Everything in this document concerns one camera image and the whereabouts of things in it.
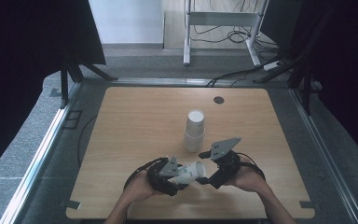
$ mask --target white paper cup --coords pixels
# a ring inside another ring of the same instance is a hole
[[[204,133],[204,114],[198,109],[191,110],[187,115],[186,133],[192,137],[199,137]]]
[[[183,140],[183,146],[185,150],[189,152],[198,152],[202,148],[202,140],[205,131],[202,132],[201,136],[192,137],[185,131],[185,138]]]
[[[179,176],[173,180],[176,184],[190,184],[197,178],[206,176],[205,166],[200,161],[193,162],[189,165],[178,168]]]

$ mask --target white wall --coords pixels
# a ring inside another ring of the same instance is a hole
[[[162,43],[162,0],[89,0],[103,44]]]

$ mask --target wooden table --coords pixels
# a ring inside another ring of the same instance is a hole
[[[224,102],[214,102],[221,96]],[[252,157],[293,217],[311,218],[314,210],[302,208],[309,195],[297,170],[281,125],[265,90],[217,88],[112,87],[106,91],[88,149],[67,208],[70,218],[106,218],[129,175],[158,157],[175,155],[178,163],[202,161],[207,176],[216,170],[210,160],[183,148],[187,113],[205,114],[201,151],[216,141],[239,136],[233,148]],[[134,203],[128,218],[261,218],[264,206],[255,193],[234,187],[190,184],[177,195],[159,195]]]

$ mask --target wooden floor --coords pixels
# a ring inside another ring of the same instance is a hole
[[[193,0],[191,4],[193,11],[214,11],[214,12],[248,12],[257,13],[263,5],[259,0]],[[164,12],[164,48],[182,49],[184,47],[186,25],[185,8],[186,1],[163,0],[162,7]],[[212,31],[200,34],[212,29],[213,26],[192,26],[190,29],[190,38],[192,39],[192,49],[246,49],[246,44],[234,43],[229,39],[218,43],[207,41],[220,41],[227,38],[227,35],[234,30],[233,26],[218,27]],[[270,41],[262,35],[258,38]],[[241,40],[239,36],[233,36],[235,41]]]

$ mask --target human arm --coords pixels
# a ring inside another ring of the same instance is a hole
[[[152,189],[148,183],[146,171],[140,172],[124,189],[104,224],[122,224],[132,203],[143,201],[157,194],[161,193]]]
[[[243,156],[241,156],[241,161],[250,162],[249,159]],[[268,216],[274,224],[296,223],[275,196],[271,187],[267,184],[263,177],[256,173],[252,168],[242,166],[237,174],[228,180],[226,185],[232,185],[245,191],[257,193],[266,208]]]

